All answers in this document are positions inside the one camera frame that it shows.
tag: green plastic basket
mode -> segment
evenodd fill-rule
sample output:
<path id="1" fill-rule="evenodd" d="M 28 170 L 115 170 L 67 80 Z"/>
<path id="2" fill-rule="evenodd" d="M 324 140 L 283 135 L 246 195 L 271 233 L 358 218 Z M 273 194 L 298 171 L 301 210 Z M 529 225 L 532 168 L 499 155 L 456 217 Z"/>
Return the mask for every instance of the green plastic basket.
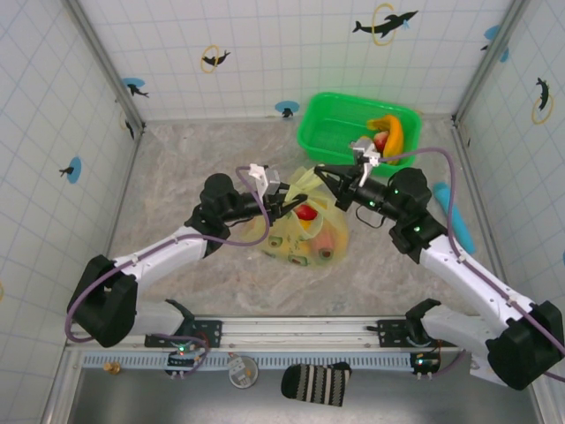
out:
<path id="1" fill-rule="evenodd" d="M 362 135 L 373 136 L 376 131 L 367 130 L 366 122 L 387 114 L 400 119 L 404 132 L 403 151 L 418 148 L 422 123 L 416 112 L 395 104 L 337 93 L 319 93 L 312 98 L 298 129 L 298 144 L 315 162 L 353 164 L 350 143 Z M 373 169 L 373 174 L 390 177 L 411 166 L 414 159 L 414 156 L 406 157 L 397 165 L 382 163 Z"/>

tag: blue foam piece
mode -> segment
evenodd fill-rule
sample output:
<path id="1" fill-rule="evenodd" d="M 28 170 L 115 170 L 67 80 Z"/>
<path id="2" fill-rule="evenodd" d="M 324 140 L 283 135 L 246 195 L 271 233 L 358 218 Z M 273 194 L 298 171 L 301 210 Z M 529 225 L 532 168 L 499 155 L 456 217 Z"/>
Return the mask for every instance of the blue foam piece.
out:
<path id="1" fill-rule="evenodd" d="M 449 208 L 449 185 L 445 183 L 437 183 L 433 185 L 433 197 L 440 203 L 443 212 L 447 215 Z M 459 244 L 465 249 L 469 254 L 474 254 L 477 249 L 475 248 L 475 243 L 471 237 L 471 233 L 467 229 L 465 221 L 459 213 L 457 205 L 453 205 L 453 230 L 456 234 L 456 239 Z"/>

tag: yellow ring sticker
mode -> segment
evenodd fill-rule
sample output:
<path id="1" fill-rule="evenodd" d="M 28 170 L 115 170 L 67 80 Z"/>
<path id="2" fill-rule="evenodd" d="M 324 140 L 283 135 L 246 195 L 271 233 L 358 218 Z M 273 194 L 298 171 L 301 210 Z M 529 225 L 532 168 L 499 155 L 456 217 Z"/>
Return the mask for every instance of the yellow ring sticker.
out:
<path id="1" fill-rule="evenodd" d="M 547 112 L 547 116 L 544 117 L 541 120 L 537 120 L 536 119 L 536 109 L 538 108 L 539 104 L 541 103 L 541 98 L 538 98 L 538 100 L 536 100 L 535 103 L 533 103 L 533 107 L 531 108 L 531 121 L 535 124 L 535 125 L 542 125 L 544 124 L 549 117 L 551 117 L 551 114 L 554 112 L 554 97 L 552 95 L 547 95 L 547 97 L 549 98 L 549 100 L 551 101 L 551 106 L 549 107 L 549 112 Z"/>
<path id="2" fill-rule="evenodd" d="M 379 42 L 374 36 L 374 24 L 375 24 L 374 19 L 377 17 L 377 13 L 379 13 L 379 10 L 382 9 L 383 7 L 388 7 L 391 11 L 395 11 L 395 8 L 392 7 L 391 4 L 383 3 L 383 4 L 379 4 L 373 12 L 373 20 L 371 21 L 371 35 L 373 36 L 374 45 L 381 47 L 388 46 L 395 39 L 395 35 L 396 35 L 396 30 L 394 30 L 392 33 L 392 37 L 390 37 L 390 40 L 388 40 L 387 42 Z"/>
<path id="3" fill-rule="evenodd" d="M 127 127 L 125 126 L 125 113 L 124 113 L 123 110 L 120 112 L 120 119 L 119 120 L 120 120 L 120 123 L 119 123 L 120 128 L 122 128 L 122 131 L 127 130 Z"/>
<path id="4" fill-rule="evenodd" d="M 208 53 L 208 51 L 210 51 L 211 49 L 215 49 L 215 61 L 214 61 L 214 67 L 212 69 L 205 69 L 204 68 L 204 57 L 206 56 L 206 54 Z M 218 67 L 218 60 L 220 60 L 220 48 L 218 46 L 216 46 L 215 44 L 212 44 L 211 46 L 206 47 L 206 50 L 204 50 L 204 53 L 202 53 L 202 58 L 200 59 L 200 69 L 205 72 L 205 73 L 212 73 L 213 71 L 215 71 L 215 68 Z"/>

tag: small yellow object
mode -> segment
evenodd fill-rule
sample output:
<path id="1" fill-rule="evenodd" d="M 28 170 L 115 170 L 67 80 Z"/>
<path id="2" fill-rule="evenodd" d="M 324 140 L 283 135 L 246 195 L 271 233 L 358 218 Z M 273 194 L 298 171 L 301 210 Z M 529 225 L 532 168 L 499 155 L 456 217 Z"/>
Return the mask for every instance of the small yellow object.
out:
<path id="1" fill-rule="evenodd" d="M 380 119 L 369 119 L 367 128 L 376 131 L 388 131 L 387 144 L 383 157 L 400 155 L 404 149 L 404 133 L 400 120 L 392 115 L 385 115 Z M 398 161 L 387 162 L 390 165 L 396 165 Z"/>
<path id="2" fill-rule="evenodd" d="M 121 371 L 122 368 L 120 367 L 119 362 L 106 362 L 103 369 L 110 375 L 116 375 Z"/>

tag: blue circle sticker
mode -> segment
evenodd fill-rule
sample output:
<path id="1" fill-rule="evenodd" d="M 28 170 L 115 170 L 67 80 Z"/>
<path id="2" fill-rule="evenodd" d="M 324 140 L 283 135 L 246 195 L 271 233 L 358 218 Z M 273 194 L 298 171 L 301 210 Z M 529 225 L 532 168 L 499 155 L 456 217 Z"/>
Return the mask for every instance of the blue circle sticker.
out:
<path id="1" fill-rule="evenodd" d="M 75 184 L 77 181 L 79 181 L 80 172 L 82 171 L 82 162 L 80 161 L 80 158 L 78 156 L 75 156 L 71 159 L 69 168 L 67 168 L 67 170 L 69 170 L 69 172 L 67 172 L 67 180 L 71 184 Z"/>

